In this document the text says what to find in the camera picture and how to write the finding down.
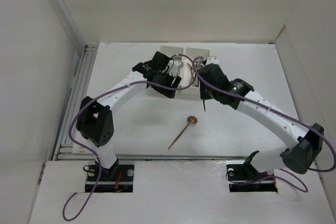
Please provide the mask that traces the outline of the copper metal spoon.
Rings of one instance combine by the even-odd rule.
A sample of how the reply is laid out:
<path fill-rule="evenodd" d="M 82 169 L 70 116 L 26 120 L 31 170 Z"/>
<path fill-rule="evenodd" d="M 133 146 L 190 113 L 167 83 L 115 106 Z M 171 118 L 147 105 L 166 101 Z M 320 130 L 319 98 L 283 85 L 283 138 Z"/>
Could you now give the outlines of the copper metal spoon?
<path fill-rule="evenodd" d="M 177 140 L 182 136 L 182 134 L 185 132 L 185 130 L 191 125 L 191 124 L 196 124 L 198 122 L 197 117 L 195 116 L 189 116 L 187 118 L 187 124 L 186 126 L 181 130 L 181 132 L 178 134 L 178 136 L 174 139 L 174 141 L 170 144 L 168 147 L 168 150 L 172 148 L 172 146 L 177 142 Z"/>

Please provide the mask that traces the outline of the silver metal fork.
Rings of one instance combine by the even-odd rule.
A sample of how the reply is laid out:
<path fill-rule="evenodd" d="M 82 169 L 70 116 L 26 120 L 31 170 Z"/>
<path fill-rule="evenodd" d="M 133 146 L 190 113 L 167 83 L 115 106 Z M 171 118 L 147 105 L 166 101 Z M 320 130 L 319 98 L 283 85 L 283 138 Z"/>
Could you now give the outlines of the silver metal fork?
<path fill-rule="evenodd" d="M 196 68 L 197 69 L 202 69 L 206 65 L 206 59 L 204 58 L 199 58 L 196 60 Z"/>

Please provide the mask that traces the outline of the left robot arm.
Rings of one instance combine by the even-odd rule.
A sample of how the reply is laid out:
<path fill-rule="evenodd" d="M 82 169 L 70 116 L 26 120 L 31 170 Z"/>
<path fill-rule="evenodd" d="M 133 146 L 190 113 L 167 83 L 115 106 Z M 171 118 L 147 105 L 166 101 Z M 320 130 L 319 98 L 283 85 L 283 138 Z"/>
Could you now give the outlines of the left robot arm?
<path fill-rule="evenodd" d="M 169 73 L 177 66 L 172 57 L 156 52 L 153 58 L 135 65 L 131 72 L 106 97 L 85 97 L 81 102 L 76 129 L 83 138 L 93 143 L 96 165 L 102 174 L 112 178 L 118 172 L 119 160 L 113 152 L 113 115 L 132 97 L 151 87 L 157 93 L 172 99 L 175 97 L 181 77 Z"/>

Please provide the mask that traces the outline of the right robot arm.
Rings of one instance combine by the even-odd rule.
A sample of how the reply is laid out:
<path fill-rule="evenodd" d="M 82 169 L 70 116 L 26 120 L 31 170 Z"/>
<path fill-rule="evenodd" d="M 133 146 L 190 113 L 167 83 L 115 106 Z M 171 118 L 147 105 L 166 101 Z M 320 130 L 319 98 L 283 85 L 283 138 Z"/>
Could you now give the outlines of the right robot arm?
<path fill-rule="evenodd" d="M 270 112 L 271 104 L 253 86 L 242 79 L 228 80 L 217 64 L 210 63 L 197 72 L 203 79 L 200 97 L 229 105 L 276 135 L 284 145 L 266 152 L 252 152 L 242 164 L 233 164 L 234 171 L 246 180 L 260 179 L 264 172 L 288 168 L 305 174 L 322 150 L 324 129 L 314 124 L 310 129 Z"/>

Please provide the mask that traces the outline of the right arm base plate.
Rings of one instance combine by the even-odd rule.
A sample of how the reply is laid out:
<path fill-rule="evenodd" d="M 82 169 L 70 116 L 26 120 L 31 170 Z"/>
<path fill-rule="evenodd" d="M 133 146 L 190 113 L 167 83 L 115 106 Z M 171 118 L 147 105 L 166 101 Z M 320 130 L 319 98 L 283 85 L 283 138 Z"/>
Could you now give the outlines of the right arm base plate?
<path fill-rule="evenodd" d="M 273 171 L 260 173 L 242 161 L 226 163 L 226 179 L 231 193 L 278 192 Z"/>

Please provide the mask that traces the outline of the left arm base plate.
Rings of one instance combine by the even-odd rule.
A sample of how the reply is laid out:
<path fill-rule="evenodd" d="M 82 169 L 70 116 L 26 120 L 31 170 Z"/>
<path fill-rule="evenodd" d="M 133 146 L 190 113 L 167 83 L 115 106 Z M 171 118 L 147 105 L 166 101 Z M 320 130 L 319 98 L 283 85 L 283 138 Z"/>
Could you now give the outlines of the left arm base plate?
<path fill-rule="evenodd" d="M 98 164 L 85 165 L 83 171 L 87 173 L 85 192 L 89 193 L 97 183 L 94 193 L 132 193 L 134 179 L 133 164 L 118 164 L 112 170 L 102 168 L 99 180 Z"/>

